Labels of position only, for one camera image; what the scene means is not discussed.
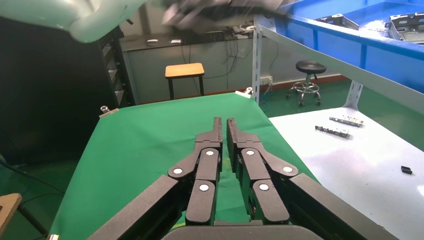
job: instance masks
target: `rolling stool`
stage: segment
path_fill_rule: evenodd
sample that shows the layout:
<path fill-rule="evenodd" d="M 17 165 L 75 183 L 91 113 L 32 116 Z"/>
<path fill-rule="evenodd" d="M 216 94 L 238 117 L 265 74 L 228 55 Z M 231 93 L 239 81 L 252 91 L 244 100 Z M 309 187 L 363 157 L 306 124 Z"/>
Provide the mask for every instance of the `rolling stool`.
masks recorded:
<path fill-rule="evenodd" d="M 205 75 L 205 70 L 203 69 L 203 65 L 201 63 L 166 66 L 165 78 L 168 79 L 169 98 L 174 100 L 174 88 L 172 83 L 174 79 L 185 79 L 192 77 L 199 78 L 200 95 L 204 96 L 205 92 L 203 90 L 203 75 Z"/>
<path fill-rule="evenodd" d="M 286 99 L 290 98 L 290 91 L 296 90 L 296 93 L 302 93 L 302 97 L 299 101 L 299 106 L 304 106 L 304 96 L 305 94 L 313 94 L 315 97 L 318 97 L 316 100 L 316 105 L 321 105 L 321 95 L 318 92 L 320 90 L 320 87 L 316 85 L 315 83 L 311 82 L 311 75 L 315 77 L 315 81 L 318 80 L 317 74 L 322 74 L 327 70 L 327 67 L 324 65 L 319 64 L 316 61 L 312 60 L 302 60 L 298 61 L 296 63 L 296 69 L 299 72 L 305 73 L 306 75 L 306 81 L 305 82 L 296 82 L 293 84 L 293 87 L 290 88 L 285 95 Z"/>

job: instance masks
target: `wooden stool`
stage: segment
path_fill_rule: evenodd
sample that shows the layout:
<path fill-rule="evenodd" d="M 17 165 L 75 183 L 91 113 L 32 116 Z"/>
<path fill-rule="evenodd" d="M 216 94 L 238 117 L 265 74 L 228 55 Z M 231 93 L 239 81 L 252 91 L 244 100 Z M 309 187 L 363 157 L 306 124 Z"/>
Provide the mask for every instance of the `wooden stool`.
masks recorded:
<path fill-rule="evenodd" d="M 0 196 L 0 236 L 18 210 L 41 235 L 47 238 L 49 231 L 21 204 L 21 201 L 22 196 L 19 193 Z"/>
<path fill-rule="evenodd" d="M 174 100 L 174 87 L 173 87 L 172 80 L 193 78 L 193 77 L 199 78 L 200 95 L 204 96 L 205 92 L 203 90 L 203 75 L 205 75 L 205 70 L 203 69 L 203 65 L 201 63 L 189 63 L 189 64 L 166 66 L 165 78 L 168 79 L 170 99 Z"/>
<path fill-rule="evenodd" d="M 18 209 L 21 200 L 22 196 L 19 193 L 0 196 L 0 236 Z"/>

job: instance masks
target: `black stool seat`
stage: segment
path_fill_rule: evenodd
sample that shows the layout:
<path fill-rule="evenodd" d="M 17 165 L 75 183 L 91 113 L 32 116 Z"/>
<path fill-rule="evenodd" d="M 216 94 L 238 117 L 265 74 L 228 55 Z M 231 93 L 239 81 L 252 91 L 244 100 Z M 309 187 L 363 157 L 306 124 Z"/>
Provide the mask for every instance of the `black stool seat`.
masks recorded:
<path fill-rule="evenodd" d="M 296 63 L 296 69 L 305 74 L 322 74 L 327 67 L 312 60 L 302 60 Z"/>

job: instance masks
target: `wooden board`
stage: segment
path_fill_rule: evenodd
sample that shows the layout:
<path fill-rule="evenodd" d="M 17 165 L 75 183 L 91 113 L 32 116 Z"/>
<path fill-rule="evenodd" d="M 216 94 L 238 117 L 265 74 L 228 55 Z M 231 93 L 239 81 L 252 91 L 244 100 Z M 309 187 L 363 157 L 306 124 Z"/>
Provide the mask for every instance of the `wooden board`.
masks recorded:
<path fill-rule="evenodd" d="M 183 76 L 203 75 L 205 70 L 201 63 L 189 63 L 180 65 L 166 66 L 166 78 L 180 78 Z"/>
<path fill-rule="evenodd" d="M 22 196 L 19 193 L 0 196 L 0 236 L 6 229 L 13 215 L 21 203 Z"/>

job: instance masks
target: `stool base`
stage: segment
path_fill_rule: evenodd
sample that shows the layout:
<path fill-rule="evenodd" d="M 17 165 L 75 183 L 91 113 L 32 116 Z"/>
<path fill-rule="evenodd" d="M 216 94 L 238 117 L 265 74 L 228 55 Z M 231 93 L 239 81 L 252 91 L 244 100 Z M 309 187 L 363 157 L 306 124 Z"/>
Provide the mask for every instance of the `stool base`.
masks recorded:
<path fill-rule="evenodd" d="M 316 105 L 321 105 L 321 95 L 319 93 L 320 87 L 318 85 L 316 85 L 315 83 L 306 83 L 306 82 L 296 82 L 295 84 L 293 84 L 293 87 L 290 88 L 287 92 L 287 94 L 285 95 L 286 99 L 289 99 L 291 96 L 291 92 L 295 90 L 295 92 L 298 93 L 302 93 L 301 98 L 299 100 L 299 106 L 303 107 L 304 106 L 304 97 L 305 94 L 313 94 L 314 97 L 317 97 L 316 99 Z"/>

